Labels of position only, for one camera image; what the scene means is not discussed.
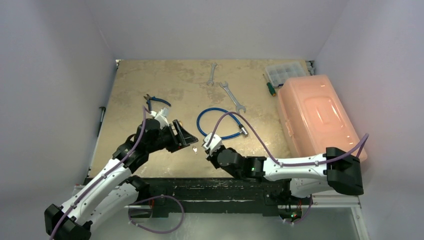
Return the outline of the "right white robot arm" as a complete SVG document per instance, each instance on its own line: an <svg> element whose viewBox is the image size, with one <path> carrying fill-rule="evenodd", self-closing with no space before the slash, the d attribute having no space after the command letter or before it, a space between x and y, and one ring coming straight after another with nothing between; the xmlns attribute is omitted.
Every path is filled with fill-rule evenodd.
<svg viewBox="0 0 424 240"><path fill-rule="evenodd" d="M364 194L361 163L358 157L337 147L309 157L278 158L242 156L221 145L205 150L207 160L216 169L250 182L284 182L280 196L288 204L299 198L334 190L347 196Z"/></svg>

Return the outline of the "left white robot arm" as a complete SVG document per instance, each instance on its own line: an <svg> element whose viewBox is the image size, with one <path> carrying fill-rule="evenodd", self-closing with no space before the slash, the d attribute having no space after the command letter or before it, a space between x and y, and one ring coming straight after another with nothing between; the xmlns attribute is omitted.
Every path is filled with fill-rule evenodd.
<svg viewBox="0 0 424 240"><path fill-rule="evenodd" d="M46 233L51 240L88 240L92 231L105 218L131 204L151 205L164 199L151 193L150 185L135 171L145 164L151 153L182 150L198 138L174 120L165 125L147 118L135 134L121 144L104 168L77 194L61 205L51 204L44 211Z"/></svg>

